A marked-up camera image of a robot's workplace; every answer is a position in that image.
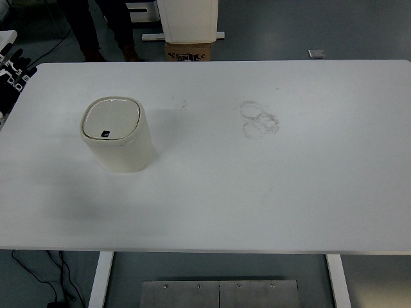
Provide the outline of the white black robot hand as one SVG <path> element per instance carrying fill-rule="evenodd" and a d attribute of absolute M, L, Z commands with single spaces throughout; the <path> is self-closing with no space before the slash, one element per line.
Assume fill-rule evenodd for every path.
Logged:
<path fill-rule="evenodd" d="M 19 48 L 1 64 L 1 112 L 9 112 L 13 108 L 26 84 L 37 72 L 36 67 L 28 68 L 31 59 L 22 54 L 23 49 Z"/>

